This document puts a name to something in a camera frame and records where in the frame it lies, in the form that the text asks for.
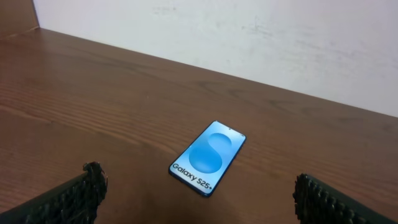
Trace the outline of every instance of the phone wallpaper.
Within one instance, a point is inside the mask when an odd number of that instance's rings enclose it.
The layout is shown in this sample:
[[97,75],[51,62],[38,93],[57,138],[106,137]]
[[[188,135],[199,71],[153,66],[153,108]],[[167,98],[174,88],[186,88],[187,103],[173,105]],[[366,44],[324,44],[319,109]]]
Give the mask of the phone wallpaper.
[[204,194],[210,194],[245,138],[214,121],[170,166],[170,171]]

